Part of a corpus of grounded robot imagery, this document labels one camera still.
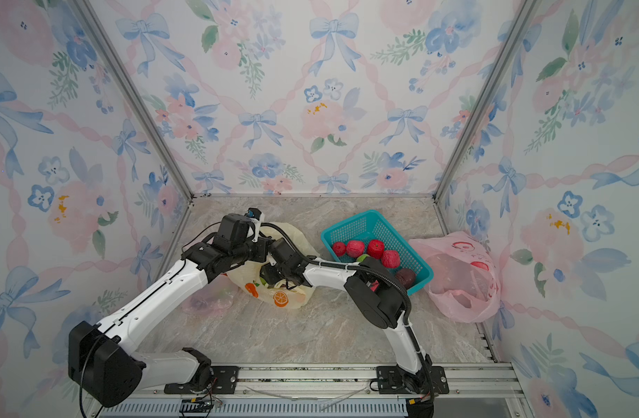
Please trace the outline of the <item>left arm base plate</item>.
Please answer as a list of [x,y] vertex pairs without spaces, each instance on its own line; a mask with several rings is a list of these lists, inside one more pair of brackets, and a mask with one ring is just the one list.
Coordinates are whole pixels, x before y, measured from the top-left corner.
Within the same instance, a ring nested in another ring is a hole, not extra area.
[[204,367],[188,383],[164,386],[166,395],[234,395],[239,379],[238,366]]

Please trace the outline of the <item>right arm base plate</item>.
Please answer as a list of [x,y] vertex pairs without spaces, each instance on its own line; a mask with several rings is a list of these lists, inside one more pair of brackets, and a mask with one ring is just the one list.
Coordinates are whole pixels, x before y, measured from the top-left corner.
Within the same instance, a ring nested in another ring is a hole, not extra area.
[[432,366],[416,374],[398,366],[379,366],[375,383],[380,395],[448,395],[448,379],[442,367]]

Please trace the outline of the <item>pink crinkled toy ball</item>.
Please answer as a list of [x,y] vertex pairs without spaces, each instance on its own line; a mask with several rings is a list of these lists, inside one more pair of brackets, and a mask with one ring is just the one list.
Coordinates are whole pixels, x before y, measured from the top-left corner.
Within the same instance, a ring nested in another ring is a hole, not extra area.
[[401,256],[396,250],[385,250],[380,262],[387,269],[396,269],[401,266]]

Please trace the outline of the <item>pink printed plastic bag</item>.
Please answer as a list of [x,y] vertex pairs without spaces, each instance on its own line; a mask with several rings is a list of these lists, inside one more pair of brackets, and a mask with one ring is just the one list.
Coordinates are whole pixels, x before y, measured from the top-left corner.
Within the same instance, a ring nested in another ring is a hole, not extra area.
[[409,245],[431,267],[434,277],[422,289],[453,322],[478,323],[500,308],[498,269],[485,247],[467,233],[413,239]]

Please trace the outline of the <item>yellow knotted plastic bag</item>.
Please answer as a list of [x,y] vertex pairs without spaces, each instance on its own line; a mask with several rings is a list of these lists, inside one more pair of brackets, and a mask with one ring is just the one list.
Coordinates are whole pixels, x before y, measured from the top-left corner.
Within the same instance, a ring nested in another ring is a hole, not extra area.
[[[292,224],[274,222],[275,226],[282,229],[302,254],[317,258],[319,252],[312,246],[308,238]],[[271,227],[262,226],[260,231],[265,236],[274,240],[282,240],[282,235]],[[280,279],[272,284],[261,276],[262,268],[265,273],[272,273],[272,280]],[[229,280],[258,301],[263,301],[274,308],[293,310],[307,305],[312,298],[315,288],[309,285],[298,284],[298,279],[287,279],[283,273],[273,268],[265,268],[265,264],[248,262],[240,268],[226,273]]]

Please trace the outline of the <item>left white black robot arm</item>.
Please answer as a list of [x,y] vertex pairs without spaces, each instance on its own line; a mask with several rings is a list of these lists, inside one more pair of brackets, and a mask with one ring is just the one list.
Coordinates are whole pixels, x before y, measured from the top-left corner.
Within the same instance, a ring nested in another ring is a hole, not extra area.
[[187,247],[170,271],[133,301],[94,325],[73,327],[68,375],[80,394],[112,408],[141,388],[177,384],[197,394],[210,390],[211,360],[199,350],[143,355],[138,347],[167,315],[220,275],[248,261],[265,261],[270,241],[260,233],[263,219],[255,208],[227,214],[218,231]]

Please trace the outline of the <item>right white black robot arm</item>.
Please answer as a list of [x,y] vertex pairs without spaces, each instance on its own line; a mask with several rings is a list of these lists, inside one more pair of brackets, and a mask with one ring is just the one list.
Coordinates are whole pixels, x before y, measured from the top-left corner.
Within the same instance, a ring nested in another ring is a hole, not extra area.
[[366,320],[384,331],[406,390],[423,395],[433,391],[433,363],[409,322],[408,292],[379,261],[367,257],[345,264],[310,258],[283,238],[260,238],[256,247],[257,260],[264,263],[260,277],[266,284],[292,282],[345,291]]

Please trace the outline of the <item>dark purple round fruit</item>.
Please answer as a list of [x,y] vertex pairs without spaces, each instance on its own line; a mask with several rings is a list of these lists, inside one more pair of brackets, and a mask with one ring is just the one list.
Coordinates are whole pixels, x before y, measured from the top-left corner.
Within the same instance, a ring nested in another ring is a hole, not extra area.
[[415,272],[408,268],[402,268],[401,270],[397,271],[394,277],[399,280],[401,285],[403,285],[403,287],[405,287],[406,289],[410,289],[411,287],[413,287],[416,282]]

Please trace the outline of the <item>red apple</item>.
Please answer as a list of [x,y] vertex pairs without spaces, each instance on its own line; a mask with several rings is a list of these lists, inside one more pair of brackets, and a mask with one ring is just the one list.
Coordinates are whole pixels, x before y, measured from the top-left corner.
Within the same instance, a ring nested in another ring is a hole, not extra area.
[[367,255],[374,259],[380,260],[386,251],[385,245],[381,240],[370,240],[367,246]]
[[337,257],[342,257],[347,253],[347,245],[344,242],[337,241],[333,243],[332,250]]

